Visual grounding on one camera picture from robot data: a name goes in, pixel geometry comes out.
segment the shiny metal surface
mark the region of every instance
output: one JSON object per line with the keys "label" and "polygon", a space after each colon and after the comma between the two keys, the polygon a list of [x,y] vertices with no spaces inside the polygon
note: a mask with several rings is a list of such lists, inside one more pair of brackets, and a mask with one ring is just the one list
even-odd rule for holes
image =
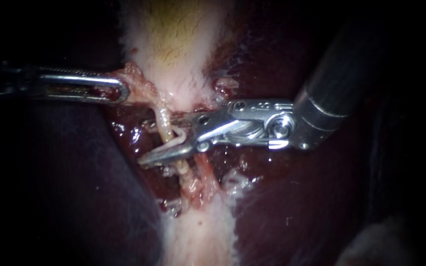
{"label": "shiny metal surface", "polygon": [[109,75],[76,69],[42,66],[0,66],[0,98],[27,97],[34,100],[64,100],[118,104],[129,89]]}
{"label": "shiny metal surface", "polygon": [[296,129],[290,136],[291,145],[301,150],[317,148],[347,118],[344,115],[330,114],[313,102],[304,87],[294,102],[293,117]]}
{"label": "shiny metal surface", "polygon": [[145,153],[138,159],[143,168],[151,168],[206,152],[214,145],[265,146],[284,149],[295,128],[292,102],[285,99],[234,100],[214,112],[175,117],[173,124],[191,125],[185,143]]}

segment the white tissue strand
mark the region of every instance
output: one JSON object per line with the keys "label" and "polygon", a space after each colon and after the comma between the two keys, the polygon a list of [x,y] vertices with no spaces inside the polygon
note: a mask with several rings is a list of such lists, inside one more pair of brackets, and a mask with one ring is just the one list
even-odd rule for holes
{"label": "white tissue strand", "polygon": [[170,111],[217,107],[205,67],[230,9],[223,0],[123,1],[126,60],[136,62]]}
{"label": "white tissue strand", "polygon": [[201,208],[189,208],[176,218],[164,215],[162,265],[239,265],[233,212],[236,200],[252,188],[252,183],[235,168],[223,181],[222,189]]}

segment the metal instrument jaw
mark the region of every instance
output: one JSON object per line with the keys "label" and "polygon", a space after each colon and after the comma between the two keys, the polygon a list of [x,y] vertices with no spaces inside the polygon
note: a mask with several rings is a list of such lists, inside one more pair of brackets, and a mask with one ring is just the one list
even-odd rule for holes
{"label": "metal instrument jaw", "polygon": [[174,117],[174,125],[190,125],[187,140],[164,150],[145,153],[138,159],[142,168],[151,168],[206,152],[215,145],[264,146],[285,149],[295,127],[292,102],[284,99],[233,100],[213,112]]}
{"label": "metal instrument jaw", "polygon": [[0,66],[0,98],[23,96],[36,100],[64,100],[118,104],[129,89],[104,73],[41,66]]}

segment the dark background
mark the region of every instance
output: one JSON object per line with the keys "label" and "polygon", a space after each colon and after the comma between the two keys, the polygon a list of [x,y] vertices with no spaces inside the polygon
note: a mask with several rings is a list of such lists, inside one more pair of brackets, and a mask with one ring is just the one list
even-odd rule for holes
{"label": "dark background", "polygon": [[[303,9],[304,16],[320,29],[317,38],[324,47],[354,7],[344,2],[323,6],[303,1],[293,5]],[[122,56],[116,8],[115,3],[105,0],[0,2],[0,62],[103,71],[119,68]],[[394,89],[377,97],[381,113],[376,113],[375,130],[380,142],[370,139],[369,143],[369,152],[374,147],[378,153],[373,155],[378,159],[370,162],[370,174],[379,172],[389,181],[377,188],[376,202],[382,208],[373,215],[404,213],[411,222],[413,242],[421,253],[426,246],[426,169],[422,167],[422,147],[415,145],[415,140],[422,138],[416,132],[421,122],[413,112],[411,97],[422,89],[414,81],[419,76],[421,66],[417,62],[421,54],[413,50],[416,43],[410,42],[410,37],[419,39],[422,29],[415,27],[418,23],[410,15],[395,12],[395,20],[392,26],[396,42],[389,44],[397,47],[392,64],[398,70],[392,73],[390,86]],[[409,57],[413,64],[407,64]],[[60,235],[50,218],[43,215],[35,193],[37,187],[26,178],[31,176],[31,169],[21,167],[26,165],[21,161],[26,159],[29,141],[18,130],[25,126],[21,119],[25,108],[25,102],[0,102],[0,261],[91,264],[78,252],[79,246],[71,246],[72,241]]]}

